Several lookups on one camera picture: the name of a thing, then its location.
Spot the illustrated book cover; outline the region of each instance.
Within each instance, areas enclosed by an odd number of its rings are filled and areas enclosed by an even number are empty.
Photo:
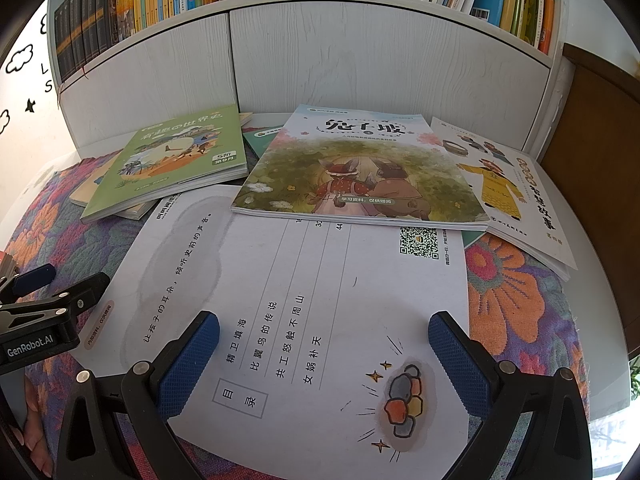
[[[246,174],[236,105],[163,121],[133,135],[104,175],[81,221]]]
[[[300,105],[232,209],[258,216],[482,230],[488,216],[421,115]]]
[[[534,161],[437,118],[431,127],[489,215],[487,230],[568,280],[567,266],[577,269],[574,256]]]

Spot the paper page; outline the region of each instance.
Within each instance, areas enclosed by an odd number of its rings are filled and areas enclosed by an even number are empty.
[[[210,310],[220,343],[178,436],[286,479],[441,478],[468,416],[427,325],[448,310],[468,332],[460,232],[232,214],[237,192],[161,202],[73,355],[121,373]]]
[[[527,155],[435,117],[431,127],[463,170],[491,227],[577,269],[551,199]]]

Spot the cartoon character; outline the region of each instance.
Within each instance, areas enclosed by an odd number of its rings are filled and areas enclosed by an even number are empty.
[[[475,173],[482,175],[482,201],[489,207],[495,207],[503,213],[511,216],[514,220],[520,220],[520,210],[515,203],[515,200],[509,193],[511,192],[522,203],[527,203],[524,200],[523,194],[518,187],[508,178],[504,176],[504,172],[494,162],[490,160],[480,159],[480,163],[484,168],[478,168],[476,166],[468,166],[466,164],[457,164],[461,170],[468,171],[469,173]]]
[[[507,164],[509,164],[510,166],[513,166],[513,164],[511,164],[508,160],[507,157],[504,155],[503,152],[501,152],[498,148],[496,148],[492,143],[490,142],[484,142],[484,146],[486,149],[488,149],[491,154],[497,158],[498,160],[501,160],[503,162],[506,162]]]
[[[382,180],[375,185],[373,190],[369,191],[369,196],[394,200],[393,204],[375,204],[375,208],[389,218],[413,216],[421,220],[428,220],[431,205],[409,183],[404,168],[391,161],[383,162],[377,158],[371,160],[378,167],[376,175]]]
[[[369,192],[369,188],[356,179],[358,159],[352,158],[344,164],[334,164],[328,160],[319,160],[318,162],[331,175],[332,179],[322,184],[314,194],[309,195],[306,202],[316,204],[312,212],[322,215],[368,216],[369,213],[363,204],[339,200],[340,195],[367,196]]]
[[[460,137],[460,139],[467,142],[472,148],[475,148],[476,150],[480,150],[481,152],[486,153],[486,149],[484,149],[480,144],[475,142],[471,137],[467,137],[465,135],[459,135],[458,137]]]

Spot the teal book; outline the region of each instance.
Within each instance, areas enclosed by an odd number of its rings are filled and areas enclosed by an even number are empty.
[[[246,174],[236,105],[162,121],[133,135],[100,181],[81,222]]]

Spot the rabbit illustration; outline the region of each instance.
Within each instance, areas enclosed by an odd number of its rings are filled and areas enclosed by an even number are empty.
[[[393,204],[376,204],[376,209],[389,218],[409,215],[421,220],[428,220],[431,205],[409,183],[404,168],[391,161],[383,162],[377,158],[371,160],[378,167],[376,175],[382,180],[369,191],[369,196],[394,200]]]

